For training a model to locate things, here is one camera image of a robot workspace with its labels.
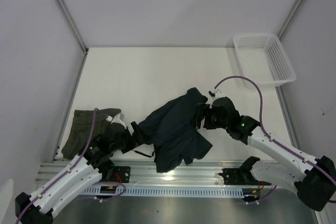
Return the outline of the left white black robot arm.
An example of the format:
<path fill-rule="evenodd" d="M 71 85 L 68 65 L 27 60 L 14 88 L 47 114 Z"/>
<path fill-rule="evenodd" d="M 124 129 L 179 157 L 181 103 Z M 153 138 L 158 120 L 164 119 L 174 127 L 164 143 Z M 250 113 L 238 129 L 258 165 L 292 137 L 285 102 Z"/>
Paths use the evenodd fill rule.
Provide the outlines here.
<path fill-rule="evenodd" d="M 62 209 L 93 185 L 108 187 L 118 196 L 126 191 L 130 168 L 115 166 L 110 159 L 117 151 L 125 154 L 143 143 L 139 127 L 133 132 L 122 122 L 110 123 L 102 134 L 89 136 L 82 150 L 49 182 L 36 191 L 15 198 L 17 223 L 52 223 Z"/>

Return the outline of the dark teal shorts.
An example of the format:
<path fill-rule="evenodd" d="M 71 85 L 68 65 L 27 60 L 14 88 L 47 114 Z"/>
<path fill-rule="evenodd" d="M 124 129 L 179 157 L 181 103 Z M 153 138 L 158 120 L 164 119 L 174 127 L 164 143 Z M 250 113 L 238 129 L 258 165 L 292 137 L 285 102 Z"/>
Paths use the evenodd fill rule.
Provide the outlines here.
<path fill-rule="evenodd" d="M 185 162 L 202 159 L 213 145 L 196 129 L 198 104 L 208 98 L 196 87 L 170 100 L 138 124 L 144 143 L 154 146 L 156 171 L 166 173 Z"/>

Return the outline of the olive green shorts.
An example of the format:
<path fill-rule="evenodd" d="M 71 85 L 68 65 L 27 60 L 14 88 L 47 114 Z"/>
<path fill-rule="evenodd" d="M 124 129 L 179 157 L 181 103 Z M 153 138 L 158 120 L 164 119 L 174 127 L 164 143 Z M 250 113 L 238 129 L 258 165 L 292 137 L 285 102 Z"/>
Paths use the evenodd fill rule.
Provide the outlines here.
<path fill-rule="evenodd" d="M 107 116 L 111 116 L 113 118 L 119 113 L 121 113 L 121 109 L 115 108 L 102 109 L 99 112 L 96 112 L 92 138 L 96 137 L 98 134 L 103 133 L 106 127 L 109 125 L 109 122 L 106 120 Z M 89 139 L 92 120 L 93 111 L 74 111 L 70 133 L 64 147 L 61 150 L 63 158 L 73 159 L 78 153 L 81 153 L 81 149 L 85 147 Z"/>

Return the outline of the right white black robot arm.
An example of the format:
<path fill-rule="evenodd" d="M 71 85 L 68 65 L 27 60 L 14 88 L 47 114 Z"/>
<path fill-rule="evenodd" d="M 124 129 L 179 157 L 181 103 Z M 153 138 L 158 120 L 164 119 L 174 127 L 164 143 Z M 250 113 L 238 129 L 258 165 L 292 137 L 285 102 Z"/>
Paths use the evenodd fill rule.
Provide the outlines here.
<path fill-rule="evenodd" d="M 335 165 L 323 156 L 317 158 L 291 145 L 272 138 L 261 123 L 241 115 L 227 97 L 211 104 L 198 104 L 196 127 L 224 129 L 231 138 L 267 154 L 276 161 L 269 164 L 258 158 L 240 170 L 240 179 L 251 184 L 268 182 L 294 194 L 309 208 L 322 211 L 335 194 Z"/>

